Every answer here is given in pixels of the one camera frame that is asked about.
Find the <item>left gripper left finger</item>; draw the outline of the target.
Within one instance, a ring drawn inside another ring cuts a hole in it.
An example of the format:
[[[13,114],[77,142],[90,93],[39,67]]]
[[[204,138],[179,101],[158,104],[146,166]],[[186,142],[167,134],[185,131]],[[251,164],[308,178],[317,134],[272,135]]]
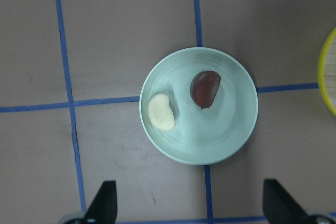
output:
[[[117,218],[116,181],[104,181],[83,217],[83,223],[115,223]]]

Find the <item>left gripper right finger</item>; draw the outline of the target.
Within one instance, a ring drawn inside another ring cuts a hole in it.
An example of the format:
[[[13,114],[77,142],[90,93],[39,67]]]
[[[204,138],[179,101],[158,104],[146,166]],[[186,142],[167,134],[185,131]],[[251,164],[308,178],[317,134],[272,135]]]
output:
[[[262,193],[263,214],[271,224],[312,223],[309,215],[276,179],[265,179]]]

